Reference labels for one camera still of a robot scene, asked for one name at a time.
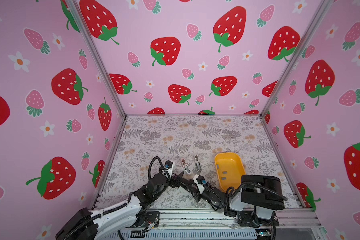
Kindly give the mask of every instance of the yellow tray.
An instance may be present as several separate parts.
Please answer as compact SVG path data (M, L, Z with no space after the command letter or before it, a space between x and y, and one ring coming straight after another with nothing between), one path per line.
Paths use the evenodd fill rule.
M230 186L238 188L241 184L241 176L246 174L240 156L233 152L217 154L215 166L220 188L224 192Z

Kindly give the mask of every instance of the patterned table surface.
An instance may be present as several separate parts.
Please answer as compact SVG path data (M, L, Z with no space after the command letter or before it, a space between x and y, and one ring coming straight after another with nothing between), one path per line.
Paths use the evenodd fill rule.
M128 198L129 192L148 182L148 166L154 156L163 163L175 163L174 173L183 171L181 159L190 166L191 179L195 174L205 177L219 188L215 155L235 152L243 161L247 174L271 175L280 178L286 208L299 207L269 139L257 116L130 116L103 189L97 208L109 207ZM194 156L198 155L202 171L198 172ZM159 163L152 166L152 176L158 173ZM182 188L168 187L152 208L208 208L204 201L196 203Z

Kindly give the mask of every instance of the pink wallpaper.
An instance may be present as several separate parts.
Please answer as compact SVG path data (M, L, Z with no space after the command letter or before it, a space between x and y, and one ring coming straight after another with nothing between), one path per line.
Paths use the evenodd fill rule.
M333 3L306 47L268 127L327 236L360 239L360 0Z
M258 113L319 0L77 0L128 114Z
M121 118L77 30L59 0L0 1L0 239L91 207Z

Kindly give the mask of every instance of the strawberry wallpaper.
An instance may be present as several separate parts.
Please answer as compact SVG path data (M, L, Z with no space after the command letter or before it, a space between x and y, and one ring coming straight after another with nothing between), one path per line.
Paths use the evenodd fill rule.
M120 122L65 2L0 1L0 239L91 207Z
M76 1L127 114L259 113L320 3Z
M327 237L360 239L360 0L332 4L268 128Z

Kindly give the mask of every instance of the plastic tray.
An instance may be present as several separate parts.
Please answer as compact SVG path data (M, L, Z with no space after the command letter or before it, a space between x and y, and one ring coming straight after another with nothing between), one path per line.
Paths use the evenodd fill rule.
M241 176L246 174L240 156L233 152L217 154L215 166L220 189L224 192L230 186L235 187L235 189L238 188L241 183Z

